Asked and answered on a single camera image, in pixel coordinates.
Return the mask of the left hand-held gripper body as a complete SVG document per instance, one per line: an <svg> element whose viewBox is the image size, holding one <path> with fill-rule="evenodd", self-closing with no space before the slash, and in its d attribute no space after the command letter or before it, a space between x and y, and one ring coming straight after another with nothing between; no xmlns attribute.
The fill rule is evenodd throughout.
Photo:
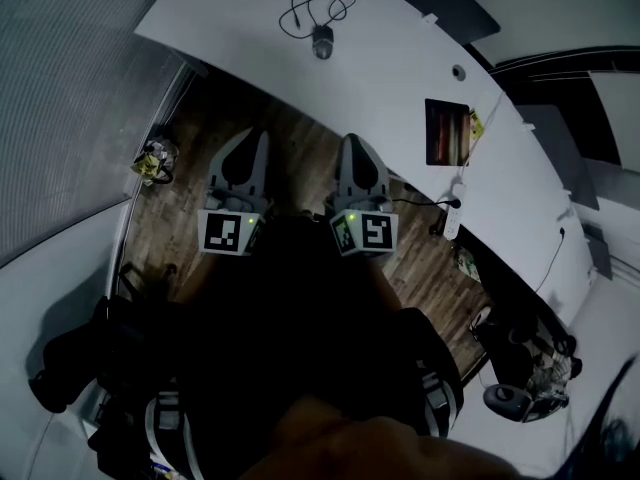
<svg viewBox="0 0 640 480"><path fill-rule="evenodd" d="M203 253L250 256L266 226L273 202L239 190L210 187L198 211L198 245Z"/></svg>

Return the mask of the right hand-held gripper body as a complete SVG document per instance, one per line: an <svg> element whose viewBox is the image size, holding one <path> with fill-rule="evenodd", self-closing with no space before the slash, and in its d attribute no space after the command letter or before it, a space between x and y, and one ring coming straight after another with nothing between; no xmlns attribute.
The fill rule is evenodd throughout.
<svg viewBox="0 0 640 480"><path fill-rule="evenodd" d="M329 229L342 257L393 253L399 216L393 212L388 184L370 189L338 186L325 202Z"/></svg>

